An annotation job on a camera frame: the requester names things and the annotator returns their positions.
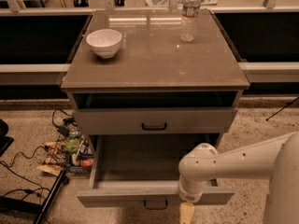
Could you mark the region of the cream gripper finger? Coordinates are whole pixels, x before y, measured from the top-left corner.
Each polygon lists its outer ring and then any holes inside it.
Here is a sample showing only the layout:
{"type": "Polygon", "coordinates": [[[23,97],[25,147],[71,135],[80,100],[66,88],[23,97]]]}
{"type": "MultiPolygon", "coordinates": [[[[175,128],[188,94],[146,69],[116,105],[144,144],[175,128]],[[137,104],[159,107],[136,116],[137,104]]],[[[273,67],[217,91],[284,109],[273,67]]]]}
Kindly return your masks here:
{"type": "Polygon", "coordinates": [[[179,206],[179,223],[191,224],[194,210],[195,208],[192,203],[187,203],[187,202],[181,203],[179,206]]]}

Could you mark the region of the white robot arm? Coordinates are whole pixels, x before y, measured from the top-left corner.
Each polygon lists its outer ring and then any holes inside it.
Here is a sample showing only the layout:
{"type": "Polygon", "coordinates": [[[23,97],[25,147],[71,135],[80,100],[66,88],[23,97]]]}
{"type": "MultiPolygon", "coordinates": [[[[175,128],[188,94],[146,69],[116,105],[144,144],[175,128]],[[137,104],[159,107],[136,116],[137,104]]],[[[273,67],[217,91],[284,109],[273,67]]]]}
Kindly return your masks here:
{"type": "Polygon", "coordinates": [[[267,179],[263,224],[299,222],[299,132],[224,153],[202,143],[181,159],[178,171],[178,195],[188,203],[199,202],[212,179],[267,179]]]}

